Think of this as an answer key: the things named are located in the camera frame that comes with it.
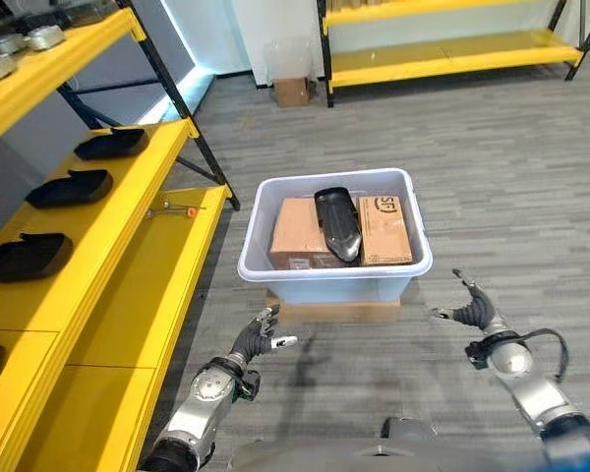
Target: yellow shelf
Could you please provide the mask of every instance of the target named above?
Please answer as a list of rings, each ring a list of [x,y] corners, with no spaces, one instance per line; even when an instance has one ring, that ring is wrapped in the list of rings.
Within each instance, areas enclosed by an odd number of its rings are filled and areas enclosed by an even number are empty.
[[[225,199],[225,186],[153,201],[205,207],[144,220],[41,415],[19,471],[133,471]]]
[[[47,359],[56,341],[55,332],[18,332],[0,331],[0,346],[6,350],[6,363],[0,373],[0,456],[3,462],[0,471],[12,470],[3,463],[18,463],[19,453],[10,444],[3,441],[5,437],[14,442],[27,440],[26,431],[19,424],[34,421],[32,410],[41,411],[43,401],[34,395],[36,387],[43,383],[37,374],[38,366]],[[30,402],[33,408],[22,408],[23,402]]]
[[[506,67],[578,63],[583,53],[547,29],[332,54],[334,88]]]
[[[150,142],[138,156],[83,162],[70,155],[52,175],[65,175],[67,169],[106,168],[114,186],[104,199],[86,206],[44,210],[24,203],[0,232],[0,244],[16,240],[21,232],[63,232],[75,243],[68,264],[56,275],[0,284],[0,330],[54,336],[45,355],[34,365],[14,365],[14,369],[30,373],[31,380],[15,412],[8,405],[0,409],[0,471],[13,470],[17,464],[91,310],[143,221],[191,125],[183,120],[145,129]],[[10,386],[5,380],[4,388]]]
[[[534,0],[383,0],[381,5],[364,5],[359,8],[345,6],[340,10],[327,9],[324,18],[327,28],[354,23],[373,22],[389,18],[418,15],[423,13],[460,10],[464,8],[492,7]]]
[[[65,367],[16,470],[130,470],[137,460],[128,451],[140,452],[137,427],[150,416],[145,399],[153,375],[154,369]]]
[[[95,25],[67,29],[66,40],[52,49],[19,55],[18,70],[0,81],[0,136],[129,32],[136,40],[146,38],[133,12],[126,8]]]

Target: white wall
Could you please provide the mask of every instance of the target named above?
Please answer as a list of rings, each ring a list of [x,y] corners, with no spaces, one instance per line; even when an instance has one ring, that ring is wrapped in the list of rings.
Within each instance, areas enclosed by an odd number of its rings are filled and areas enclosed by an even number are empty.
[[[289,36],[311,40],[315,74],[324,74],[315,0],[233,0],[256,84],[266,84],[265,44]]]
[[[195,63],[214,74],[251,68],[232,1],[162,0]]]
[[[340,52],[448,37],[544,28],[555,5],[555,0],[544,0],[346,25],[331,30],[330,47],[332,51]],[[590,0],[586,6],[587,27],[590,29]],[[316,0],[234,0],[234,7],[258,85],[266,84],[264,45],[292,35],[310,35],[314,59],[318,65],[317,74],[324,74]],[[579,2],[571,0],[562,13],[557,32],[566,41],[577,44],[578,28]]]

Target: black metal frame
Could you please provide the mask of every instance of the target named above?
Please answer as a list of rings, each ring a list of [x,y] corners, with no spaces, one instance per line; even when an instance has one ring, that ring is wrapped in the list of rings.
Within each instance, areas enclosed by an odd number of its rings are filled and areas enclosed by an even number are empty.
[[[4,0],[0,0],[0,20],[6,20],[9,17],[13,17],[13,12],[9,6],[4,3]]]
[[[206,139],[204,138],[204,135],[201,132],[201,130],[199,129],[199,126],[197,126],[197,123],[195,122],[195,120],[193,118],[193,114],[190,111],[190,108],[188,108],[188,105],[184,101],[183,96],[181,95],[181,93],[177,89],[177,85],[175,84],[175,81],[173,80],[170,73],[168,72],[168,69],[166,69],[166,66],[164,65],[163,61],[161,60],[161,57],[159,56],[157,49],[155,48],[155,45],[153,44],[152,40],[148,36],[147,29],[145,28],[145,25],[144,25],[142,19],[140,18],[140,15],[136,11],[136,8],[135,8],[132,0],[115,0],[115,1],[120,8],[131,8],[134,15],[136,16],[136,19],[138,20],[138,23],[140,24],[141,28],[145,32],[146,38],[142,41],[139,41],[139,45],[140,45],[140,48],[142,49],[142,51],[144,52],[145,56],[147,57],[148,62],[150,63],[150,66],[153,68],[153,71],[155,72],[156,77],[151,78],[151,79],[142,79],[142,80],[129,81],[129,82],[124,82],[124,83],[119,83],[119,84],[112,84],[112,85],[108,85],[108,86],[84,88],[84,89],[80,89],[80,90],[74,90],[70,87],[69,84],[64,83],[57,89],[57,91],[66,100],[66,102],[72,107],[72,109],[75,110],[77,115],[79,115],[79,117],[83,120],[83,122],[90,129],[100,129],[100,128],[102,128],[102,126],[100,125],[100,122],[103,122],[109,126],[122,126],[122,124],[119,123],[118,121],[114,120],[113,118],[110,118],[110,117],[104,115],[103,113],[101,113],[101,112],[91,108],[90,106],[86,105],[85,103],[83,103],[83,101],[79,98],[79,95],[83,95],[86,93],[97,93],[97,92],[101,92],[101,91],[116,90],[116,89],[125,89],[125,88],[129,88],[129,87],[140,87],[140,86],[148,86],[148,85],[153,85],[153,84],[161,84],[164,88],[164,91],[166,91],[166,94],[170,97],[171,101],[173,102],[175,109],[177,110],[177,113],[179,113],[179,116],[182,119],[190,120],[192,122],[193,126],[195,127],[195,129],[197,130],[199,135],[197,137],[193,137],[193,139],[195,140],[195,143],[197,144],[199,151],[202,153],[204,160],[206,161],[207,165],[209,166],[209,169],[211,170],[211,172],[208,172],[208,171],[202,169],[200,166],[190,162],[187,159],[184,159],[183,157],[177,157],[177,162],[179,162],[180,164],[186,166],[187,168],[203,175],[204,177],[208,178],[209,180],[211,180],[212,182],[214,182],[216,184],[227,185],[229,187],[229,190],[232,193],[232,197],[229,199],[229,201],[232,204],[232,206],[234,207],[234,209],[239,210],[240,209],[240,202],[238,201],[238,198],[236,197],[234,190],[232,189],[231,185],[229,185],[227,177],[225,177],[225,174],[223,173],[223,170],[221,169],[220,164],[216,160],[216,157],[214,157],[212,150],[209,148],[209,144],[207,143]],[[0,0],[0,19],[4,20],[4,19],[11,17],[11,16],[13,16],[13,12],[11,12],[9,7],[4,3],[3,0]]]
[[[555,28],[560,21],[561,13],[566,5],[566,0],[559,0],[549,21],[548,29],[555,31]],[[590,32],[586,36],[585,30],[585,14],[586,14],[586,2],[580,0],[579,2],[579,46],[577,49],[583,52],[583,56],[579,59],[577,64],[568,64],[570,70],[566,75],[567,81],[572,81],[577,71],[581,67],[581,63],[585,59],[588,52],[590,52]],[[332,60],[330,55],[330,41],[329,31],[325,34],[325,12],[326,12],[326,0],[317,0],[317,14],[319,17],[319,33],[322,40],[322,54],[324,56],[324,73],[325,73],[325,92],[327,96],[327,107],[332,108],[334,106],[334,92],[330,91],[330,80],[332,79]]]
[[[583,9],[585,9],[585,2],[581,2],[582,5],[582,12],[581,14],[585,14],[585,11]],[[580,28],[584,28],[585,29],[585,21],[581,22],[579,24]],[[577,75],[577,71],[579,71],[579,68],[581,67],[581,63],[583,62],[583,60],[586,58],[586,56],[588,55],[588,52],[590,52],[590,32],[588,33],[587,36],[585,36],[585,40],[583,41],[583,44],[579,45],[579,50],[583,52],[583,56],[581,57],[581,59],[579,59],[579,62],[577,64],[573,64],[572,66],[570,66],[570,70],[568,71],[568,74],[566,75],[566,80],[567,81],[571,81],[572,79],[574,79],[574,76]]]
[[[325,34],[325,0],[317,0],[317,16],[319,19],[319,34],[322,39],[322,54],[324,56],[324,75],[325,75],[325,98],[327,107],[334,106],[334,91],[331,89],[330,81],[332,80],[332,58],[330,56],[330,39],[329,33]]]
[[[549,30],[555,31],[556,26],[558,25],[558,21],[560,20],[561,12],[563,12],[563,7],[566,6],[566,0],[560,0],[553,11],[553,16],[551,17],[551,21],[549,22]]]
[[[153,84],[159,84],[159,79],[158,78],[140,79],[137,81],[120,82],[118,84],[112,84],[109,86],[100,86],[100,87],[92,87],[92,88],[79,88],[77,90],[73,90],[73,93],[76,95],[85,95],[86,93],[98,93],[100,91],[127,89],[129,87],[150,86]]]

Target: white plastic bin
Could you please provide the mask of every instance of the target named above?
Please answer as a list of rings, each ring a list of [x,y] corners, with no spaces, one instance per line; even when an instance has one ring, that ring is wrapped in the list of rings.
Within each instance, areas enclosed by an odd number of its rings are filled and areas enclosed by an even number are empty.
[[[336,186],[347,188],[353,197],[398,196],[414,263],[275,270],[268,251],[282,200],[311,197],[317,190]],[[426,273],[432,264],[433,254],[424,234],[411,177],[402,169],[389,168],[280,177],[262,182],[238,260],[238,274],[249,282],[265,285],[288,303],[378,302],[397,300],[411,278]]]

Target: gray carpet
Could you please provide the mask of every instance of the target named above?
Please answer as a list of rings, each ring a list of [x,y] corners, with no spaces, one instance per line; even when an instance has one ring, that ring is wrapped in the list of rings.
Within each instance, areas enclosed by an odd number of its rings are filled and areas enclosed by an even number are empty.
[[[258,185],[385,166],[414,180],[433,268],[410,284],[397,324],[284,326],[301,344],[255,362],[262,392],[235,405],[205,470],[225,470],[256,439],[372,438],[389,415],[429,421],[443,439],[511,468],[538,460],[541,444],[510,399],[464,357],[478,332],[426,317],[466,302],[455,266],[517,330],[549,326],[567,338],[564,389],[590,416],[590,56],[573,83],[564,74],[557,65],[339,90],[334,109],[322,96],[280,109],[251,77],[216,81],[198,121],[243,209],[222,217],[149,439],[196,369],[226,353],[264,303],[263,289],[236,272]],[[192,143],[184,155],[199,162]],[[176,166],[167,185],[205,183]],[[556,368],[556,344],[532,347],[547,372]]]

